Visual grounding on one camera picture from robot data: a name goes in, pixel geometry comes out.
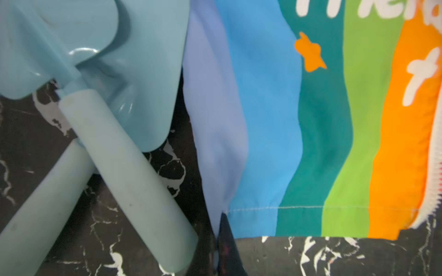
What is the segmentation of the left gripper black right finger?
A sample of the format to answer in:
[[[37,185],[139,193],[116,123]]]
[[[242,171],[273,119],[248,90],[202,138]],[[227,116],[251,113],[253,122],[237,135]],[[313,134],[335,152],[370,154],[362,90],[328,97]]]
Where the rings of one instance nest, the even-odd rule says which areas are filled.
[[[225,213],[222,213],[218,235],[218,275],[219,276],[248,276],[239,251],[231,232],[230,224]]]

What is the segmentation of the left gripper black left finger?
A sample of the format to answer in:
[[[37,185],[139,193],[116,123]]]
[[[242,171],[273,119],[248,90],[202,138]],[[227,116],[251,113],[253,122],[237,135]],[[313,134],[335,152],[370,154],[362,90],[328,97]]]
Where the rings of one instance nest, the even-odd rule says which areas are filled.
[[[197,227],[198,243],[186,276],[214,276],[216,240],[210,223]]]

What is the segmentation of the rainbow red hooded kids jacket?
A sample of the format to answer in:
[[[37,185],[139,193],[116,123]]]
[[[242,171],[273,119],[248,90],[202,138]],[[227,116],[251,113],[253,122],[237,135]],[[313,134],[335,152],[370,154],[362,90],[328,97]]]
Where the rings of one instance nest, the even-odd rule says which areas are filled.
[[[191,1],[212,230],[395,240],[442,203],[440,1]]]

